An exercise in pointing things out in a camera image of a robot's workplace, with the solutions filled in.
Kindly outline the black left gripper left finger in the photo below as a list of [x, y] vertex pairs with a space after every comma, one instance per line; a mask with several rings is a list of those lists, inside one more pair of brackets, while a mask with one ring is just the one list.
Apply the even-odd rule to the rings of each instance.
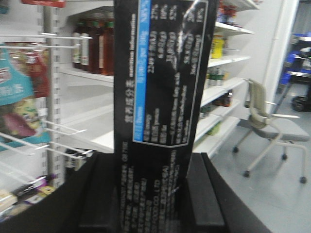
[[117, 233], [114, 155], [97, 152], [56, 191], [1, 222], [2, 233]]

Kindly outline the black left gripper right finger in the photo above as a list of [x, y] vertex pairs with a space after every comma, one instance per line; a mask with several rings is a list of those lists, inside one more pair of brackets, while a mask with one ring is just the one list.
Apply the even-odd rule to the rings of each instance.
[[181, 199], [182, 233], [268, 233], [206, 153], [193, 153]]

